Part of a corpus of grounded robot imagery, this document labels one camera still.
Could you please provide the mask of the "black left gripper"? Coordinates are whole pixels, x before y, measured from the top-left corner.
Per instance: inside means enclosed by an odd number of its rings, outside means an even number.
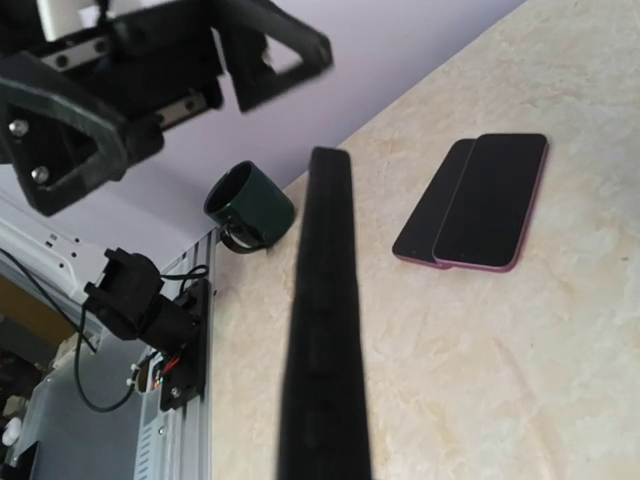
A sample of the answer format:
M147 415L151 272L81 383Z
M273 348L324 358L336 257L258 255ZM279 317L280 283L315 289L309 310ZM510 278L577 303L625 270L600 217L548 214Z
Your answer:
M329 39L271 1L216 1L214 28L241 112L333 66ZM26 52L2 59L1 159L44 216L158 153L161 129L223 104L206 9L143 9L51 42L32 10L29 50L61 73Z

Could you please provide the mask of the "black phone case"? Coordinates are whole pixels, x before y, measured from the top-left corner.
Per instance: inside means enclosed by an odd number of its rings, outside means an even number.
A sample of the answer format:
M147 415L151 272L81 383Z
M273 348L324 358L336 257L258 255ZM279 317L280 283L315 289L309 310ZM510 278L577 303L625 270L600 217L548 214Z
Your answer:
M372 476L351 160L344 150L317 147L310 159L276 476Z

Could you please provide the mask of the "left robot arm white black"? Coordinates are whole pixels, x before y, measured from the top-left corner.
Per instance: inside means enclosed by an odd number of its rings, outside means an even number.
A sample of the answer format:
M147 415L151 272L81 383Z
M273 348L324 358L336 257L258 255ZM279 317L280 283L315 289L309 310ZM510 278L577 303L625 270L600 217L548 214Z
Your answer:
M170 128L223 103L228 74L250 111L333 63L321 32L269 1L173 1L117 17L99 2L92 28L73 1L37 5L44 38L1 35L1 160L27 206L1 204L1 250L31 280L46 279L114 335L180 358L186 389L205 381L206 324L171 301L153 262L100 250L45 225L157 154Z

